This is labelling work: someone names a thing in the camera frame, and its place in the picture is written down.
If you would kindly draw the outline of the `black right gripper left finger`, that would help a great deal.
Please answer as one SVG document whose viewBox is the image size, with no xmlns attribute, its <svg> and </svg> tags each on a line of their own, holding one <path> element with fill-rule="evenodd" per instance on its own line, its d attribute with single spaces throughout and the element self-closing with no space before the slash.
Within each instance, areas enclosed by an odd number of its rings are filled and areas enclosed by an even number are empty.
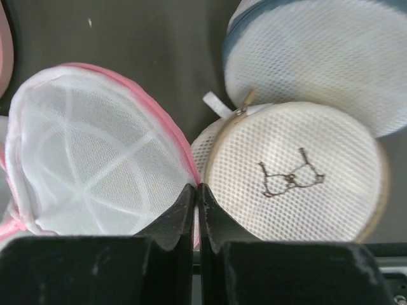
<svg viewBox="0 0 407 305">
<path fill-rule="evenodd" d="M 134 236 L 24 237 L 1 251 L 2 304 L 189 304 L 195 190 Z"/>
</svg>

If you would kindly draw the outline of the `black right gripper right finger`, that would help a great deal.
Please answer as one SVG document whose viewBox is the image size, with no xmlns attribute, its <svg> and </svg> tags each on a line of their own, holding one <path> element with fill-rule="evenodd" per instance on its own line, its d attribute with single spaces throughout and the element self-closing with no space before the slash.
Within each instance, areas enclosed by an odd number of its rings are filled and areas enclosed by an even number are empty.
<svg viewBox="0 0 407 305">
<path fill-rule="evenodd" d="M 204 304 L 392 304 L 368 249 L 355 243 L 261 241 L 206 184 L 197 191 Z"/>
</svg>

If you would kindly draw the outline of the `pink-trimmed white mesh laundry bag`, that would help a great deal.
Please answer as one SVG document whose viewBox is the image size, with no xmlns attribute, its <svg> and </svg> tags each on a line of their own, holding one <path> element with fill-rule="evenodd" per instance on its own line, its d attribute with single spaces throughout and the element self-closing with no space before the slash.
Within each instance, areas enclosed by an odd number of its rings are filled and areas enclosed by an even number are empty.
<svg viewBox="0 0 407 305">
<path fill-rule="evenodd" d="M 2 240 L 132 236 L 200 183 L 186 137 L 160 105 L 134 81 L 84 63 L 20 85 L 1 169 L 11 191 Z"/>
</svg>

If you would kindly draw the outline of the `beige-trimmed white mesh laundry bag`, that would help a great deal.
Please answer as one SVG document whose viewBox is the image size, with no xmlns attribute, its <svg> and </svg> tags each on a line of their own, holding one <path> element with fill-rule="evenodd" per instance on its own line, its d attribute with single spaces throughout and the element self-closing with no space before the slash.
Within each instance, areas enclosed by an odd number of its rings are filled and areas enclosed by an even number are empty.
<svg viewBox="0 0 407 305">
<path fill-rule="evenodd" d="M 191 146 L 202 182 L 238 224 L 265 241 L 364 241 L 387 208 L 389 166 L 370 130 L 349 114 L 312 102 L 217 115 Z"/>
</svg>

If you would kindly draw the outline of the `blue-trimmed white mesh laundry bag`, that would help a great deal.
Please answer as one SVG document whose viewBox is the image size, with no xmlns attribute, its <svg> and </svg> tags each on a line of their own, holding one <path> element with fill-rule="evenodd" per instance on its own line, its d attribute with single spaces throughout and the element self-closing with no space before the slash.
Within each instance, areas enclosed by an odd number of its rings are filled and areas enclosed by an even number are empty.
<svg viewBox="0 0 407 305">
<path fill-rule="evenodd" d="M 406 126 L 405 1 L 241 1 L 222 59 L 237 107 L 255 89 L 256 104 L 326 104 L 377 137 Z"/>
</svg>

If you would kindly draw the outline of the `pink two-tier wooden shelf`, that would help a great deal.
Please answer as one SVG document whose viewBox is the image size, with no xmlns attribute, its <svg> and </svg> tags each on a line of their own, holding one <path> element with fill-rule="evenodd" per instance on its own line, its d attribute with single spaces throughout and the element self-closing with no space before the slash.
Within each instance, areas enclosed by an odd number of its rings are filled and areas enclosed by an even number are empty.
<svg viewBox="0 0 407 305">
<path fill-rule="evenodd" d="M 2 4 L 0 11 L 0 45 L 0 94 L 2 97 L 9 86 L 14 64 L 13 38 Z"/>
</svg>

